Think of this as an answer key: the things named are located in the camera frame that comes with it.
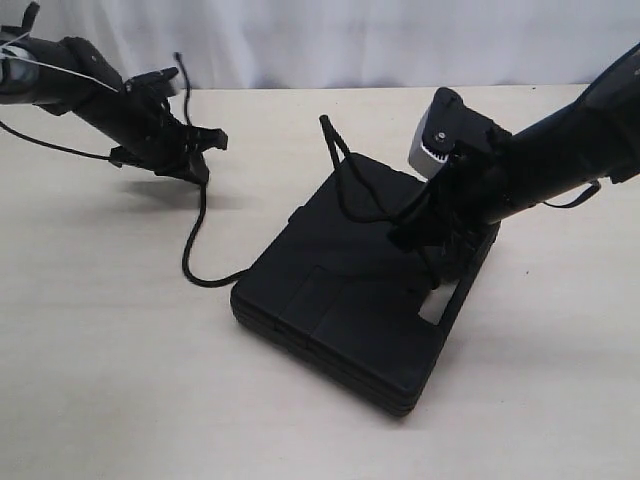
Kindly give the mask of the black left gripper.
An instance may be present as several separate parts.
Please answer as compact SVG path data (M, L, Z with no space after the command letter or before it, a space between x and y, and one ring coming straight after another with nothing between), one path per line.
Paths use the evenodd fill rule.
M225 150L228 135L220 128L195 126L190 120L181 122L171 112L169 98L159 98L149 88L149 82L156 76L173 80L178 74L176 67L169 67L125 82L127 105L132 109L125 114L122 136L111 149L109 162L205 186L210 171L204 153L212 148Z

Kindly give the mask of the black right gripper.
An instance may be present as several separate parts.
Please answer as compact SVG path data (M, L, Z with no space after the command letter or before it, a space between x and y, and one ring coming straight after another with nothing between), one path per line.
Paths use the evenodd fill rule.
M421 255L436 279L457 280L487 235L464 217L462 204L495 161L505 130L450 88L437 89L430 106L451 135L452 150L438 174L394 216L388 238L401 251Z

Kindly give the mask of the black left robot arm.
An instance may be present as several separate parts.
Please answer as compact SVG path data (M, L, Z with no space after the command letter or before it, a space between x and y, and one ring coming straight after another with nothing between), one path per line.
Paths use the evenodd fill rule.
M33 37L39 10L32 1L20 24L1 28L2 104L33 105L54 116L72 113L115 142L103 158L115 167L206 185L204 154L226 149L228 136L172 113L172 81L186 72L181 55L174 56L173 67L123 79L84 38Z

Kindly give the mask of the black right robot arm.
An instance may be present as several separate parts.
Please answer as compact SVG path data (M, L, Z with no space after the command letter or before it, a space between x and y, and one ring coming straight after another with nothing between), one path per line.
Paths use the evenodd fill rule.
M389 239L403 251L475 248L508 217L602 178L625 182L639 173L639 48L516 134L441 87L408 161L426 185L394 216Z

